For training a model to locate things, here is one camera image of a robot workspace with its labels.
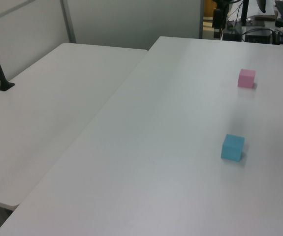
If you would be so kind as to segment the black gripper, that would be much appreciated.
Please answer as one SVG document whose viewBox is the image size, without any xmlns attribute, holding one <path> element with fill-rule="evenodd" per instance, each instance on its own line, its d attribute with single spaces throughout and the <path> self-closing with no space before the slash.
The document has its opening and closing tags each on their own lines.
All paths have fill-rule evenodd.
<svg viewBox="0 0 283 236">
<path fill-rule="evenodd" d="M 228 4 L 228 0 L 213 0 L 216 3 L 214 9 L 214 38 L 220 38 L 221 28 L 225 28 L 227 11 L 224 9 Z"/>
</svg>

